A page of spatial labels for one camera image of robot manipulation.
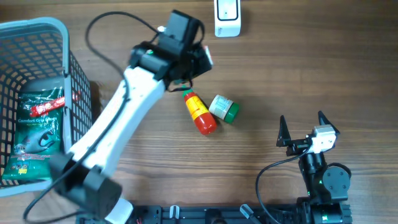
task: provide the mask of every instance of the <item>white label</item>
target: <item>white label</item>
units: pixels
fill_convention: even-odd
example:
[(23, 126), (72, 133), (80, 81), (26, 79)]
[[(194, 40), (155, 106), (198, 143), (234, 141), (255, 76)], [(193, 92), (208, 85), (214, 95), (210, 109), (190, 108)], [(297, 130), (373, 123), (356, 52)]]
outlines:
[(214, 97), (213, 102), (211, 102), (209, 111), (210, 113), (216, 115), (217, 117), (224, 119), (226, 113), (228, 112), (233, 103), (234, 102), (232, 100), (229, 100), (220, 95), (216, 95), (216, 97)]
[(236, 19), (237, 12), (237, 0), (218, 0), (218, 18), (220, 20)]
[(211, 59), (209, 46), (205, 46), (205, 51), (206, 51), (207, 59), (208, 59), (209, 62), (210, 62), (210, 65), (213, 66), (213, 60)]

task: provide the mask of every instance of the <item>white device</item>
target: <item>white device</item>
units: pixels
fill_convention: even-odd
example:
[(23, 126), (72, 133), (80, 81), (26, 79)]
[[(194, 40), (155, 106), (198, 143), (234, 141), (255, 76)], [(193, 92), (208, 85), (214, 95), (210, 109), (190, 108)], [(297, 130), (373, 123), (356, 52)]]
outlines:
[(236, 37), (241, 32), (241, 0), (214, 0), (216, 37)]
[[(155, 80), (153, 73), (141, 67), (127, 68), (124, 75), (129, 84), (129, 99), (131, 100), (127, 102), (117, 121), (98, 144), (96, 151), (91, 153), (83, 162), (83, 165), (87, 168), (98, 166), (101, 169), (101, 174), (108, 177), (111, 177), (116, 170), (124, 146), (134, 134), (138, 124), (165, 92), (163, 80)], [(78, 161), (86, 153), (113, 119), (126, 92), (124, 85), (125, 83), (122, 81), (111, 101), (106, 105), (90, 130), (68, 151), (74, 153), (74, 161)], [(132, 204), (120, 198), (105, 220), (114, 224), (124, 224), (132, 211)]]
[(315, 137), (312, 137), (312, 145), (307, 153), (321, 153), (333, 148), (336, 141), (336, 131), (330, 124), (315, 126)]

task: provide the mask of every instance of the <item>red label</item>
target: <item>red label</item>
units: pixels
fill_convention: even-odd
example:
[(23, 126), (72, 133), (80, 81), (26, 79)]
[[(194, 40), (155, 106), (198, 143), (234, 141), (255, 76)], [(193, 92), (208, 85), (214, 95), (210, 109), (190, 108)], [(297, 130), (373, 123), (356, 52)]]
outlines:
[[(76, 96), (76, 94), (72, 94), (72, 100), (77, 101), (79, 100), (79, 97)], [(30, 116), (31, 117), (38, 117), (42, 116), (43, 114), (47, 114), (49, 111), (55, 110), (57, 108), (61, 108), (65, 106), (65, 97), (60, 97), (58, 99), (43, 103), (41, 105), (33, 106), (30, 109)]]

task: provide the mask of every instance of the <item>green snack bag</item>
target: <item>green snack bag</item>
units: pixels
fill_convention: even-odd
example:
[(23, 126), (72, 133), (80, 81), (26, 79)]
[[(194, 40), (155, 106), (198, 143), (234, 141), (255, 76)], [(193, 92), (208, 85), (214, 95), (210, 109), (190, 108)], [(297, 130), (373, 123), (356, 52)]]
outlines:
[(19, 93), (14, 147), (2, 179), (51, 178), (47, 163), (53, 154), (60, 151), (62, 108), (35, 118), (30, 117), (30, 109), (60, 98), (62, 95), (61, 89)]

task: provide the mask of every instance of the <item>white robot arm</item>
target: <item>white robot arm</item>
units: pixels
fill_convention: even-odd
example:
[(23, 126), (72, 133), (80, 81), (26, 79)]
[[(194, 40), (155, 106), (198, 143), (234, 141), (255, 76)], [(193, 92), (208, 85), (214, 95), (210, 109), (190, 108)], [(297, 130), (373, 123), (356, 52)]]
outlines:
[(133, 48), (124, 81), (95, 124), (65, 155), (50, 160), (53, 181), (60, 182), (54, 187), (57, 193), (99, 220), (128, 220), (133, 206), (121, 198), (121, 186), (110, 177), (124, 146), (170, 83), (192, 84), (193, 78), (211, 70), (210, 55), (201, 45), (203, 38), (193, 43), (199, 28), (204, 34), (199, 20), (173, 11), (157, 45), (143, 42)]
[[(87, 168), (97, 166), (101, 169), (101, 174), (107, 177), (111, 177), (116, 170), (124, 146), (134, 134), (138, 124), (165, 92), (163, 80), (154, 80), (154, 74), (141, 67), (127, 68), (124, 75), (129, 84), (129, 99), (131, 100), (126, 104), (123, 112), (107, 135), (98, 144), (96, 152), (92, 153), (83, 162), (83, 165)], [(73, 153), (74, 161), (81, 159), (115, 116), (126, 92), (124, 86), (125, 82), (122, 81), (111, 101), (97, 119), (97, 122), (68, 151)], [(123, 198), (119, 198), (105, 220), (111, 223), (125, 223), (132, 211), (132, 204)]]

